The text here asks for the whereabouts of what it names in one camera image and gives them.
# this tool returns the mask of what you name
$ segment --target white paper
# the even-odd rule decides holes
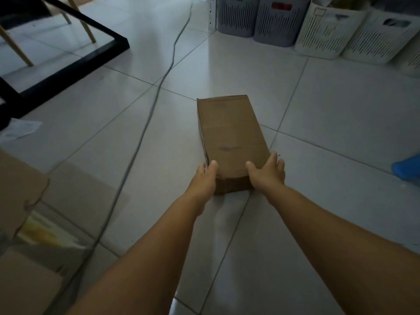
[[[0,131],[0,145],[36,132],[41,124],[41,121],[23,121],[11,118],[9,126]]]

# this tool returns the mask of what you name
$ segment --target person's left arm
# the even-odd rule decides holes
[[[187,191],[67,315],[168,314],[196,218],[212,197],[218,165],[198,167]]]

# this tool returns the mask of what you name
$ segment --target storage basket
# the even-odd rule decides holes
[[[358,62],[389,62],[420,30],[420,17],[371,9],[342,56]]]
[[[309,5],[294,50],[297,53],[333,60],[344,50],[367,11]]]
[[[250,37],[254,34],[258,0],[218,0],[218,30]]]
[[[402,73],[420,77],[420,33],[397,54],[395,64]]]
[[[260,0],[254,40],[289,47],[296,41],[310,0]]]

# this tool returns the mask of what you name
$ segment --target brown cardboard box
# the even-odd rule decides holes
[[[219,164],[215,195],[251,189],[246,161],[261,168],[270,152],[248,96],[197,99],[197,113],[207,165]]]
[[[68,232],[32,213],[48,181],[0,150],[0,314],[41,315],[89,253]]]

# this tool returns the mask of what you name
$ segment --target gray cable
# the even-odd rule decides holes
[[[98,243],[99,243],[99,241],[101,240],[101,237],[102,237],[102,235],[104,234],[104,232],[105,232],[105,230],[106,230],[106,228],[107,228],[107,226],[108,226],[108,223],[109,223],[109,221],[110,221],[110,219],[111,219],[111,216],[112,216],[112,214],[113,214],[113,212],[114,212],[115,206],[117,205],[118,198],[119,198],[119,197],[120,197],[120,195],[121,195],[121,192],[122,192],[122,190],[123,190],[123,188],[124,188],[124,185],[125,185],[125,183],[126,183],[126,181],[127,181],[128,176],[129,176],[129,174],[130,174],[131,168],[133,167],[134,161],[136,160],[137,154],[139,153],[140,147],[141,147],[142,142],[143,142],[144,134],[145,134],[145,132],[146,132],[146,130],[147,130],[147,127],[149,126],[150,120],[151,120],[151,118],[152,118],[152,116],[153,116],[153,113],[154,113],[154,111],[155,111],[156,103],[158,102],[158,97],[159,97],[159,93],[160,93],[160,89],[161,89],[161,87],[162,87],[162,84],[163,84],[163,82],[164,82],[164,80],[165,80],[166,76],[168,76],[169,72],[171,71],[171,69],[172,69],[172,67],[173,67],[173,63],[174,63],[174,60],[175,60],[175,46],[176,46],[176,43],[178,42],[178,40],[179,40],[179,38],[180,38],[181,34],[182,34],[182,33],[183,33],[183,31],[185,30],[185,28],[186,28],[187,24],[189,23],[189,20],[191,19],[192,5],[193,5],[193,2],[191,2],[191,6],[190,6],[190,8],[189,8],[189,16],[188,16],[188,20],[186,21],[186,23],[185,23],[185,24],[184,24],[184,26],[182,27],[182,30],[179,32],[178,36],[176,37],[175,43],[173,44],[173,52],[172,52],[172,62],[171,62],[171,66],[168,68],[168,70],[166,71],[165,75],[162,77],[162,79],[161,79],[161,81],[160,81],[159,86],[157,87],[156,96],[155,96],[155,99],[154,99],[154,101],[153,101],[152,108],[150,108],[150,111],[149,111],[149,116],[147,117],[146,124],[144,125],[143,131],[142,131],[142,134],[140,135],[139,143],[137,144],[136,150],[134,151],[134,153],[133,153],[133,155],[132,155],[132,157],[131,157],[131,159],[130,159],[130,162],[129,162],[129,164],[128,164],[128,166],[127,166],[126,170],[124,171],[123,178],[121,179],[120,185],[118,186],[117,192],[116,192],[116,194],[115,194],[115,196],[114,196],[114,199],[113,199],[113,201],[112,201],[111,209],[110,209],[110,210],[109,210],[109,212],[108,212],[108,215],[107,215],[107,217],[106,217],[106,219],[105,219],[104,224],[102,225],[102,228],[101,228],[101,230],[100,230],[100,232],[99,232],[98,237],[97,237],[97,238],[95,239],[95,241],[93,242],[93,245],[92,245],[92,251],[91,251],[91,252],[90,252],[90,253],[86,256],[86,258],[85,258],[85,260],[83,261],[83,263],[80,265],[80,267],[78,268],[78,270],[76,271],[76,273],[73,275],[73,278],[76,278],[76,276],[78,275],[78,273],[79,273],[81,270],[83,270],[83,267],[87,264],[87,262],[88,262],[89,258],[92,256],[93,250],[96,248],[97,244],[98,244]],[[66,290],[66,288],[70,285],[70,283],[71,283],[71,281],[70,281],[70,282],[68,283],[68,285],[64,288],[63,292],[64,292],[64,291]]]

